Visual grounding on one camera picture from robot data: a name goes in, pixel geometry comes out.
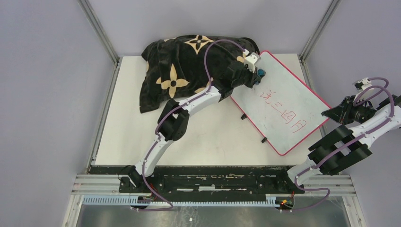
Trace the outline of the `blue whiteboard eraser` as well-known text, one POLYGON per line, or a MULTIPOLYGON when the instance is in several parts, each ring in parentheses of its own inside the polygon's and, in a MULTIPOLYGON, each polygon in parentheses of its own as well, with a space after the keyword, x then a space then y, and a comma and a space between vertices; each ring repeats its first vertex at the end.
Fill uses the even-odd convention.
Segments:
POLYGON ((266 75, 265 70, 263 69, 257 69, 256 70, 256 79, 255 79, 255 84, 260 84, 262 78, 266 75))

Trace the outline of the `pink framed whiteboard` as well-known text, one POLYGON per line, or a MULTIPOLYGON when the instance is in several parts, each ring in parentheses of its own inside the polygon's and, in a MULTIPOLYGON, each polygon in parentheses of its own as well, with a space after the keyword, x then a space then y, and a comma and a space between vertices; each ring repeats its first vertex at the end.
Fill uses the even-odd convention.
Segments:
POLYGON ((287 155, 328 122, 330 106, 269 51, 256 67, 265 71, 253 88, 234 89, 231 99, 280 156, 287 155))

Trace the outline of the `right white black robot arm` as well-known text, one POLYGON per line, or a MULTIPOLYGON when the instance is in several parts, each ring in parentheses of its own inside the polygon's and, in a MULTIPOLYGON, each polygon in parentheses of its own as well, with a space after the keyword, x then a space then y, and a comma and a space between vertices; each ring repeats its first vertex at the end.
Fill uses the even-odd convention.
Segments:
POLYGON ((335 175, 372 154, 372 144, 389 131, 401 127, 401 98, 393 95, 382 101, 378 108, 371 102, 354 106, 347 96, 335 108, 322 113, 340 126, 309 148, 304 163, 290 168, 287 175, 274 178, 276 191, 284 193, 292 182, 302 185, 315 175, 335 175))

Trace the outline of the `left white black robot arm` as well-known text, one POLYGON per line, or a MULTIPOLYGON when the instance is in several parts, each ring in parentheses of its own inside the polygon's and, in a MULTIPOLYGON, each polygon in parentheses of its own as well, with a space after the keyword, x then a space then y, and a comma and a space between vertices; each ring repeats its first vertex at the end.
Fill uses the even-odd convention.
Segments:
POLYGON ((128 173, 131 187, 137 192, 144 192, 148 188, 147 177, 154 173, 157 163, 171 144, 186 133, 191 116, 231 96, 236 87, 244 85, 252 88, 259 84, 265 75, 266 71, 253 63, 235 61, 223 74, 211 79, 211 84, 200 93, 180 102, 173 99, 167 101, 158 119, 152 146, 128 173))

